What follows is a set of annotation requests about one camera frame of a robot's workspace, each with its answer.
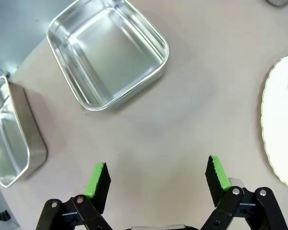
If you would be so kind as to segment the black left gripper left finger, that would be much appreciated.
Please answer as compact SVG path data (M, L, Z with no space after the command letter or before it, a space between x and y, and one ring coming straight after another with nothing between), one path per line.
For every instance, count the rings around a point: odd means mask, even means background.
M84 194L62 202L50 199L45 202L37 230L73 230L84 226L87 230L110 230L102 217L111 178L106 163L97 163Z

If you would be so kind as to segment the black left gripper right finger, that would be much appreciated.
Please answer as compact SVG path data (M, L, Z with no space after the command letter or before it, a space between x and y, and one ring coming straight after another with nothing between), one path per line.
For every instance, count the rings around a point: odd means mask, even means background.
M287 230L287 224L273 191L259 187L250 192L233 184L219 157L210 155L205 171L215 206L203 230L226 230L234 218L244 218L251 230Z

